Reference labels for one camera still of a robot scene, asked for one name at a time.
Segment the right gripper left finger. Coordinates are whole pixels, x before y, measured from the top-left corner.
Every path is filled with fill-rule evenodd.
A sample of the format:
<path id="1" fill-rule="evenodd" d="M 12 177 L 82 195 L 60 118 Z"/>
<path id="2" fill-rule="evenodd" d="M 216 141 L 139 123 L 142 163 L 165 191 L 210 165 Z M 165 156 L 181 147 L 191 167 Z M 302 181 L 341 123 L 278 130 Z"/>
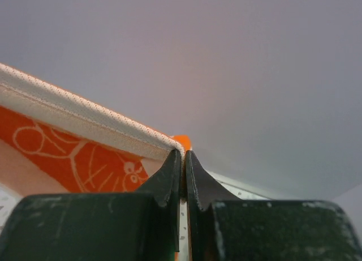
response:
<path id="1" fill-rule="evenodd" d="M 2 260 L 174 260 L 181 155 L 134 192 L 23 198 L 1 233 Z"/>

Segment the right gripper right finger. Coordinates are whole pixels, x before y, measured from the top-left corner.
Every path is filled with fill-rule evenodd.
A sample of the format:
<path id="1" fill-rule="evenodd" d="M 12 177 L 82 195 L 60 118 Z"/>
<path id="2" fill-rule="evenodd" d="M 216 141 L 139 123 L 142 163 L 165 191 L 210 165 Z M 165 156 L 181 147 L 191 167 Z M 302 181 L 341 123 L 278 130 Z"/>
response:
<path id="1" fill-rule="evenodd" d="M 360 260 L 344 210 L 321 200 L 243 200 L 186 153 L 191 260 Z"/>

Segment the orange Doraemon towel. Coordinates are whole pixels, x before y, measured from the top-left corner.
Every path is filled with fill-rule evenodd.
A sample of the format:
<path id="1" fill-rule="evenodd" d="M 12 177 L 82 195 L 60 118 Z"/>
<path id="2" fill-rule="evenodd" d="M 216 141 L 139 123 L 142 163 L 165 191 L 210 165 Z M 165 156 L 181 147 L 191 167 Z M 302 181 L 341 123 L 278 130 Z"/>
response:
<path id="1" fill-rule="evenodd" d="M 171 150 L 191 148 L 186 135 L 168 136 L 1 65 L 1 188 L 14 195 L 134 191 Z"/>

